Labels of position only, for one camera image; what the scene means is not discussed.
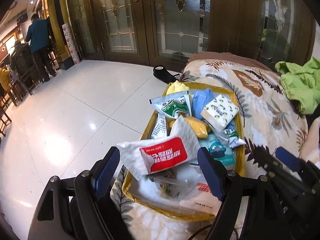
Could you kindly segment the teal cartoon tissue pack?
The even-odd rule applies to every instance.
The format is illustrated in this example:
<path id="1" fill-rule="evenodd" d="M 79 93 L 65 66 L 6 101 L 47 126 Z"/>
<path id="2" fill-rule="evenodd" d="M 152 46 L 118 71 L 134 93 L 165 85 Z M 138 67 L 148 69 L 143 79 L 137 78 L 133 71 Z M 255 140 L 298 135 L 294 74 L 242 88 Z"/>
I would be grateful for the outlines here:
<path id="1" fill-rule="evenodd" d="M 206 139 L 199 139 L 202 147 L 205 147 L 211 156 L 223 163 L 225 167 L 235 166 L 235 154 L 229 146 L 224 146 L 214 133 L 208 134 Z"/>

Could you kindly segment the red white tissue pack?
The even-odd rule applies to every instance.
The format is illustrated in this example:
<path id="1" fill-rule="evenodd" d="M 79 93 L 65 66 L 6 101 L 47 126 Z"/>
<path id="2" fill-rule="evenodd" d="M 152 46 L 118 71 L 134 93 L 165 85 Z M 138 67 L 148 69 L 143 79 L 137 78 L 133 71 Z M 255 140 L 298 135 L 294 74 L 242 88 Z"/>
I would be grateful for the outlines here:
<path id="1" fill-rule="evenodd" d="M 176 119 L 170 135 L 116 144 L 120 160 L 136 180 L 197 158 L 200 144 L 184 117 Z"/>

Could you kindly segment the leaf pattern beige blanket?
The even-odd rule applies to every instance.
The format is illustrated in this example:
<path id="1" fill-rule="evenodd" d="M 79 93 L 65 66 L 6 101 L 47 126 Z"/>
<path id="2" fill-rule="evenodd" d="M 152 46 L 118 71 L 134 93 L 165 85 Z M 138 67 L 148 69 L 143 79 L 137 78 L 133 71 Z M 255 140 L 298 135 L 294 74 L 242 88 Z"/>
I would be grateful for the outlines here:
<path id="1" fill-rule="evenodd" d="M 189 59 L 182 80 L 191 88 L 211 85 L 234 93 L 246 142 L 236 167 L 242 175 L 256 178 L 263 173 L 253 161 L 257 146 L 269 153 L 281 146 L 300 154 L 308 134 L 307 120 L 287 99 L 279 75 L 266 64 L 230 53 L 202 52 Z M 145 205 L 134 195 L 134 183 L 122 167 L 111 191 L 111 199 L 134 239 L 204 239 L 214 216 L 185 215 Z"/>

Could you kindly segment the black shoe on floor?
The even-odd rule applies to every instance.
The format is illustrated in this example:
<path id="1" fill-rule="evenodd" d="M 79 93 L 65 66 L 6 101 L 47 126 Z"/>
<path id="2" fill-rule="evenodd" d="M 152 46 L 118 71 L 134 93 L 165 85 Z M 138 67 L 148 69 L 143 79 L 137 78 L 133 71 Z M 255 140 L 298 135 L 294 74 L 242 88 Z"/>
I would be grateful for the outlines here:
<path id="1" fill-rule="evenodd" d="M 163 81 L 166 84 L 174 83 L 179 80 L 181 75 L 175 74 L 172 75 L 163 65 L 157 65 L 153 68 L 153 75 L 157 79 Z"/>

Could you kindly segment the stack of white red boxes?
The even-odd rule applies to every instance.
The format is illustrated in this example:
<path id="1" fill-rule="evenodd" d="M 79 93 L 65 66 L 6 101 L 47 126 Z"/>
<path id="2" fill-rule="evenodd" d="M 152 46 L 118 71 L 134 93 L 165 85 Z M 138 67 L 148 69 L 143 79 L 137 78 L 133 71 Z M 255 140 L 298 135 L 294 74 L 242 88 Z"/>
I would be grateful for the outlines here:
<path id="1" fill-rule="evenodd" d="M 74 42 L 73 42 L 73 39 L 71 36 L 71 31 L 70 31 L 67 23 L 62 25 L 62 30 L 63 30 L 63 34 L 65 36 L 65 39 L 67 42 L 67 47 L 68 47 L 69 53 L 72 57 L 72 60 L 73 60 L 74 64 L 79 64 L 80 59 L 79 59 L 78 53 L 76 51 L 76 47 L 74 45 Z"/>

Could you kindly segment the green white medicine sachet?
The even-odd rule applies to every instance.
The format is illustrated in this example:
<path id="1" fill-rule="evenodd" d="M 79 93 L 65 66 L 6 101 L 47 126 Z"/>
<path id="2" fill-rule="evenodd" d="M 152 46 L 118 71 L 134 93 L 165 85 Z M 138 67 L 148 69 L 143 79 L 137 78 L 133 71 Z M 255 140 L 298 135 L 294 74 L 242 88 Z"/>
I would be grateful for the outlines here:
<path id="1" fill-rule="evenodd" d="M 180 115 L 191 116 L 190 96 L 187 90 L 150 99 L 149 103 L 154 110 L 167 118 L 177 119 Z"/>

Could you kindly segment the yellow snack bag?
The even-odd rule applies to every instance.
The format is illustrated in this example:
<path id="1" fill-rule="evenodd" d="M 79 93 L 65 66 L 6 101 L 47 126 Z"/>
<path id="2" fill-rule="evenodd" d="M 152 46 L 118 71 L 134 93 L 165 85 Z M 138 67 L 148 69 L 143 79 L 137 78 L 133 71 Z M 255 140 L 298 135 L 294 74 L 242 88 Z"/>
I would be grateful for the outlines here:
<path id="1" fill-rule="evenodd" d="M 203 121 L 193 116 L 180 115 L 177 119 L 166 118 L 167 130 L 170 137 L 185 139 L 206 139 L 210 132 L 210 127 Z"/>

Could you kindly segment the green jacket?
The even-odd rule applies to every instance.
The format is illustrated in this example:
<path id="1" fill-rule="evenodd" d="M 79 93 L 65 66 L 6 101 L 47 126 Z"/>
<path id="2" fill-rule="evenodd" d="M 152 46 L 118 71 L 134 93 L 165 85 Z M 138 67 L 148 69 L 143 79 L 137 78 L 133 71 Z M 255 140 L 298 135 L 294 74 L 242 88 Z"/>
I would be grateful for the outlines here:
<path id="1" fill-rule="evenodd" d="M 319 105 L 319 59 L 312 57 L 303 66 L 280 61 L 275 65 L 287 98 L 298 102 L 298 111 L 312 115 Z"/>

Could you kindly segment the yellow terry towel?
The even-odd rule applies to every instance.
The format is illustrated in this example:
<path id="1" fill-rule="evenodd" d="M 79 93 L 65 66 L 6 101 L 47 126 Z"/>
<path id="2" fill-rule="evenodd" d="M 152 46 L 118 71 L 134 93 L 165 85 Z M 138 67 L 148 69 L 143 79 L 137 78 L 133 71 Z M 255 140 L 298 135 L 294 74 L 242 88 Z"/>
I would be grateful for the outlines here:
<path id="1" fill-rule="evenodd" d="M 167 88 L 166 94 L 169 95 L 169 94 L 178 93 L 182 91 L 189 91 L 189 87 L 186 86 L 184 83 L 175 81 Z"/>

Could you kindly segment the blue terry towel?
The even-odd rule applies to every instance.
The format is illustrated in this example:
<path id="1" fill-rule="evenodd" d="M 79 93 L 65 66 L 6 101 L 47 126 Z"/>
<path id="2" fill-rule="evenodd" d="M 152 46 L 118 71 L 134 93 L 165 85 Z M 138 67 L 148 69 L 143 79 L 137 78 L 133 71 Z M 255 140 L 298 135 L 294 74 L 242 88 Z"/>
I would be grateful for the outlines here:
<path id="1" fill-rule="evenodd" d="M 215 96 L 210 88 L 206 88 L 205 90 L 196 90 L 191 107 L 193 117 L 203 120 L 201 112 L 204 106 L 210 103 L 214 98 Z"/>

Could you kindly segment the person in dark coat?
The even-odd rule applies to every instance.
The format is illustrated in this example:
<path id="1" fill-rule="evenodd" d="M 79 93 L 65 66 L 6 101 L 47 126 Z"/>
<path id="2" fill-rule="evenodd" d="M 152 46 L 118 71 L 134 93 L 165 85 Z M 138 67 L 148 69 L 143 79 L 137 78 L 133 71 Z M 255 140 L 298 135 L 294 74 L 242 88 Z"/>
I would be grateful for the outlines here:
<path id="1" fill-rule="evenodd" d="M 34 66 L 33 56 L 27 43 L 21 43 L 16 40 L 14 51 L 11 55 L 11 69 L 18 73 L 19 76 L 29 72 Z"/>

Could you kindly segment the white red-print plastic bag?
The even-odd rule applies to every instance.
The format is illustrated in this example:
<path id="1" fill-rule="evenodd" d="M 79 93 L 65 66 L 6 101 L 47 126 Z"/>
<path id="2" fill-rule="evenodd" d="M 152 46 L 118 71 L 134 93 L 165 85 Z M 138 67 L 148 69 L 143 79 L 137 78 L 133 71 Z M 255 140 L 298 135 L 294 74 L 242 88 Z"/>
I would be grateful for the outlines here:
<path id="1" fill-rule="evenodd" d="M 129 172 L 122 191 L 134 202 L 173 219 L 202 221 L 214 218 L 221 202 L 212 195 L 200 167 L 186 163 L 171 169 L 180 186 L 178 198 L 162 198 L 148 175 L 136 180 Z"/>

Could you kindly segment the lemon print tissue pack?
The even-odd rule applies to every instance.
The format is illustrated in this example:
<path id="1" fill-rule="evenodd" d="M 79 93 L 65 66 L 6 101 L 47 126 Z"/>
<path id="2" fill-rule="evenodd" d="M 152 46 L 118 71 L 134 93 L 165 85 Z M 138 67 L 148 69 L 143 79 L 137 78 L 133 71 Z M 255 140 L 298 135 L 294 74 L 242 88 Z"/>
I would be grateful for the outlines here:
<path id="1" fill-rule="evenodd" d="M 229 98 L 219 94 L 203 107 L 201 116 L 213 129 L 222 132 L 238 112 L 239 108 Z"/>

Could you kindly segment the brown knitted beanie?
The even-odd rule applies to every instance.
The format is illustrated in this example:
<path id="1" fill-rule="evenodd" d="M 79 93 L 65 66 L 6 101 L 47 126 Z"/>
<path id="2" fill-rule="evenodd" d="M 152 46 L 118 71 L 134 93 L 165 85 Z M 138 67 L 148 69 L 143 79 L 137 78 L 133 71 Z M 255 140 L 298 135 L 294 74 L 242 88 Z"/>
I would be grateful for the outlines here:
<path id="1" fill-rule="evenodd" d="M 180 195 L 180 186 L 176 179 L 175 172 L 170 168 L 161 172 L 148 175 L 148 179 L 155 183 L 160 195 L 165 199 L 178 198 Z"/>

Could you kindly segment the man in teal jacket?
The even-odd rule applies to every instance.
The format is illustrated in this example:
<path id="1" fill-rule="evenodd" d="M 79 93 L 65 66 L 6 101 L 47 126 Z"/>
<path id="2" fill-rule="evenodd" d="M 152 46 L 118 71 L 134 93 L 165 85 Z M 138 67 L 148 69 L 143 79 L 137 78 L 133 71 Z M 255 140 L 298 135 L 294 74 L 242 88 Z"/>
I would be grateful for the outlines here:
<path id="1" fill-rule="evenodd" d="M 25 38 L 26 43 L 30 43 L 30 51 L 36 62 L 38 70 L 42 75 L 44 82 L 50 80 L 49 74 L 52 77 L 56 76 L 56 71 L 52 68 L 49 58 L 49 27 L 46 19 L 40 19 L 38 14 L 33 14 L 30 18 L 31 25 L 28 27 Z"/>

